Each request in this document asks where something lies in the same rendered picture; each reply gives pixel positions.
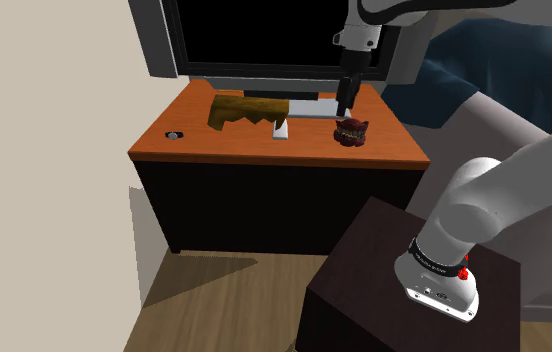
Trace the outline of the brown jagged figure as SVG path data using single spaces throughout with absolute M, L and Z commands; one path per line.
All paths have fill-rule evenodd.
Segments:
M 280 129 L 289 115 L 288 100 L 245 96 L 216 95 L 213 98 L 207 124 L 221 131 L 226 122 L 246 118 L 253 124 L 262 120 Z

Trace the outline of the grey bed with blue blanket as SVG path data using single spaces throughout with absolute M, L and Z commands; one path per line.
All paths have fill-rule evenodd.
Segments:
M 501 10 L 467 18 L 434 37 L 416 80 L 388 85 L 383 100 L 429 157 L 408 204 L 424 225 L 458 168 L 504 161 L 552 135 L 552 0 L 521 20 Z M 552 321 L 552 206 L 488 242 L 521 266 L 521 305 Z

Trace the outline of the orange top black cabinet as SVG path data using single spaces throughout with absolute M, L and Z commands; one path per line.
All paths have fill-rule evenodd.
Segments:
M 405 208 L 429 166 L 367 85 L 353 110 L 369 122 L 360 147 L 340 145 L 325 119 L 290 119 L 287 140 L 268 121 L 214 130 L 215 96 L 191 81 L 128 152 L 172 252 L 326 255 L 369 198 Z

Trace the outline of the black television with grey frame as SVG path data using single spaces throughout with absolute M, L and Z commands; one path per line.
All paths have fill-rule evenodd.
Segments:
M 361 81 L 415 81 L 437 16 L 356 30 L 357 0 L 128 0 L 148 72 L 203 78 L 216 90 L 290 102 L 290 116 L 332 119 L 341 56 L 370 38 Z

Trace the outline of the dark red denture model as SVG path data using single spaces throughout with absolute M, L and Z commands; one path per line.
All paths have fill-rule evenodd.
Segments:
M 333 138 L 340 145 L 345 147 L 360 147 L 366 141 L 366 132 L 369 126 L 368 121 L 360 121 L 355 118 L 336 120 L 336 129 Z

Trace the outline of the dark robot stand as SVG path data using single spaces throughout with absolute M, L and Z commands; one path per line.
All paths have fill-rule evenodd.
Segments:
M 480 305 L 469 323 L 409 299 L 394 273 L 424 222 L 371 198 L 309 283 L 297 352 L 520 352 L 520 265 L 469 253 Z

